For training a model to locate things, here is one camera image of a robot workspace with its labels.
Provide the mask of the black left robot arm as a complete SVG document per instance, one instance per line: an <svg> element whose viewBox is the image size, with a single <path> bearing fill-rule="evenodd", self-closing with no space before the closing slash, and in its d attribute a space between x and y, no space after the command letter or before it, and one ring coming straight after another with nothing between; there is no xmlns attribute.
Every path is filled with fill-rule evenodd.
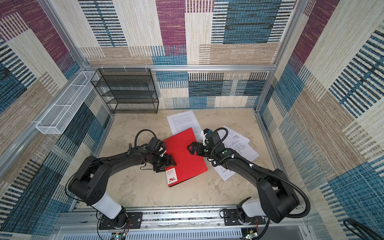
<svg viewBox="0 0 384 240"><path fill-rule="evenodd" d="M107 194L109 178L127 168L145 164L152 165L151 169L156 173L177 165L173 156L167 154L163 147L130 147L127 152L111 157L87 157L69 180L67 188L80 201L100 212L110 227L122 229L128 225L128 215L125 208Z"/></svg>

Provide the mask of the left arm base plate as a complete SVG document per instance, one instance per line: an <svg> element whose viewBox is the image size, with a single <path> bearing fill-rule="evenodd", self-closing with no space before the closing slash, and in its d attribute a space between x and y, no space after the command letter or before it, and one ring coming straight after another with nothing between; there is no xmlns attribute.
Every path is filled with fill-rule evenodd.
<svg viewBox="0 0 384 240"><path fill-rule="evenodd" d="M114 219L109 219L102 215L98 224L98 230L117 230L139 229L142 224L143 212L121 212Z"/></svg>

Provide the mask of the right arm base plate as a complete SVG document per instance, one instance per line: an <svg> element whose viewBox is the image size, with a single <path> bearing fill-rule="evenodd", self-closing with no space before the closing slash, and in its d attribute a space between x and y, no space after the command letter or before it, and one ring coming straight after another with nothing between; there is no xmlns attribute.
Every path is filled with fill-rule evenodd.
<svg viewBox="0 0 384 240"><path fill-rule="evenodd" d="M248 217L243 210L221 209L219 216L224 219L226 226L265 225L266 218L262 216Z"/></svg>

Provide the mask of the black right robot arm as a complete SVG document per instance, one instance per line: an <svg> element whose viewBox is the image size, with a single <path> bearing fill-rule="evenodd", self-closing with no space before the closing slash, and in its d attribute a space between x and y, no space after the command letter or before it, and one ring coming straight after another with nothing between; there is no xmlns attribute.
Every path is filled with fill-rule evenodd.
<svg viewBox="0 0 384 240"><path fill-rule="evenodd" d="M275 223L284 218L303 218L308 213L292 214L299 206L300 201L295 190L297 186L287 180L281 170L268 170L262 168L230 148L220 144L216 149L193 142L187 146L191 155L205 157L211 160L213 167L222 166L233 171L252 183L258 190L259 205L263 213Z"/></svg>

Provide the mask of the white diagram paper sheet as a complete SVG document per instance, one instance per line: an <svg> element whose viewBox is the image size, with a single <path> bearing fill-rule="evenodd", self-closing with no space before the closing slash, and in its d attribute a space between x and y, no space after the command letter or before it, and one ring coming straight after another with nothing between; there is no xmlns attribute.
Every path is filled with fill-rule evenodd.
<svg viewBox="0 0 384 240"><path fill-rule="evenodd" d="M231 148L237 151L242 157L251 162L260 156L249 144L246 144L242 141L242 139L237 137L230 139L225 138L223 144L226 148ZM224 181L227 181L236 174L235 172L227 170L222 166L215 167L215 171Z"/></svg>

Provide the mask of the red folder black inside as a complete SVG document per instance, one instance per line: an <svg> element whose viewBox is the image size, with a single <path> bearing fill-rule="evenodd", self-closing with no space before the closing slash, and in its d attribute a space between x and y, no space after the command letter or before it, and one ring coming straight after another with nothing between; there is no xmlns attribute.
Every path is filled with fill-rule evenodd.
<svg viewBox="0 0 384 240"><path fill-rule="evenodd" d="M190 144L196 141L192 128L164 140L167 145L166 153L171 155L176 162L174 167L166 168L169 187L180 184L208 170L203 157L191 155L187 149Z"/></svg>

